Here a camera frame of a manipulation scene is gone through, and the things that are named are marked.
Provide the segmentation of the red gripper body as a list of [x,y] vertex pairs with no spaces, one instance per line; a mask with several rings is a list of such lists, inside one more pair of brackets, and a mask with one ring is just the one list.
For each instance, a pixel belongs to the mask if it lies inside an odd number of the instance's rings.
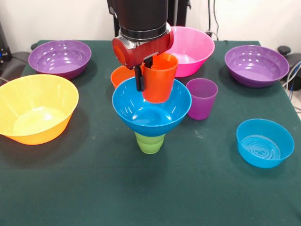
[[169,50],[174,42],[174,33],[169,31],[158,39],[147,42],[134,42],[123,36],[112,40],[113,52],[118,61],[131,69],[141,65],[146,59]]

